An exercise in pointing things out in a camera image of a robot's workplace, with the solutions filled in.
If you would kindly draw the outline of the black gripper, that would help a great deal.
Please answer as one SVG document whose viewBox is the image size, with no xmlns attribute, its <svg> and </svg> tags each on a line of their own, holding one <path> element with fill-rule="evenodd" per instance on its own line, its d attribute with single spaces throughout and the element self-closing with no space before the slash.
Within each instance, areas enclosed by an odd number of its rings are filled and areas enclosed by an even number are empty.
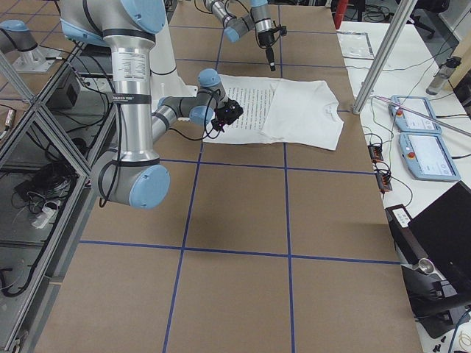
<svg viewBox="0 0 471 353">
<path fill-rule="evenodd" d="M 216 110 L 216 120 L 218 125 L 232 125 L 243 113 L 238 103 L 229 103 Z"/>
<path fill-rule="evenodd" d="M 270 71 L 275 71 L 275 56 L 272 49 L 273 43 L 275 42 L 275 37 L 272 30 L 258 32 L 257 38 L 259 46 L 265 50 Z"/>
</svg>

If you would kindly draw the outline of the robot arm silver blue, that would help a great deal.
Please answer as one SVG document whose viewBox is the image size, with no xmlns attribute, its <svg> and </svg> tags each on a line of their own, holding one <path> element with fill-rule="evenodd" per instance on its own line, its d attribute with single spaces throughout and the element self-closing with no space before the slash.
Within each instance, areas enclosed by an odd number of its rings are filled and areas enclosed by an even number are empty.
<svg viewBox="0 0 471 353">
<path fill-rule="evenodd" d="M 167 96 L 152 109 L 150 54 L 167 23 L 161 1 L 62 1 L 64 35 L 111 50 L 117 146 L 92 167 L 91 184 L 104 203 L 151 209 L 166 197 L 170 174 L 154 150 L 179 118 L 216 131 L 243 113 L 230 99 L 217 71 L 199 73 L 195 96 Z"/>
<path fill-rule="evenodd" d="M 224 27 L 224 34 L 231 43 L 255 31 L 258 47 L 266 53 L 271 71 L 275 71 L 273 45 L 277 28 L 269 12 L 268 1 L 251 1 L 246 15 L 237 17 L 230 12 L 226 1 L 203 1 L 205 9 L 214 15 Z"/>
</svg>

